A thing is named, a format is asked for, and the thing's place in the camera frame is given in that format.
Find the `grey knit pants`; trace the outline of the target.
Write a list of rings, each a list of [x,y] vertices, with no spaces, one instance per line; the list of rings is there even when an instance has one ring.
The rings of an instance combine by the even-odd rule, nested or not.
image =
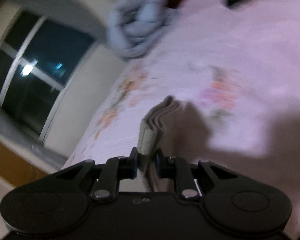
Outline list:
[[[171,179],[158,178],[155,151],[162,150],[165,157],[181,157],[194,163],[201,159],[209,136],[210,129],[194,104],[167,96],[141,120],[137,144],[141,167],[136,179],[120,182],[120,191],[172,191]]]

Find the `pink floral bed cover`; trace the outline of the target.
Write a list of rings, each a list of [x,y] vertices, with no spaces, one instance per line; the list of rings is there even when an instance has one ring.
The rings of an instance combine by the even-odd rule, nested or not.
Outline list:
[[[185,0],[173,28],[132,60],[66,161],[129,155],[148,111],[180,102],[166,155],[207,159],[285,192],[300,237],[300,0]]]

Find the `sliding glass window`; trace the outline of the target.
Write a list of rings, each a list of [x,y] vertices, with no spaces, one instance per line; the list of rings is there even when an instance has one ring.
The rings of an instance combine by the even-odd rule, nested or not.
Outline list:
[[[95,40],[44,16],[22,11],[0,42],[0,108],[43,139],[53,110]]]

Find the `rolled light blue duvet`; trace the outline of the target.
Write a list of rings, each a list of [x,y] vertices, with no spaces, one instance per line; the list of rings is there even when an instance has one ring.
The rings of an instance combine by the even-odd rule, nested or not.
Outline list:
[[[107,44],[123,59],[147,53],[173,24],[178,10],[168,0],[118,0],[109,14]]]

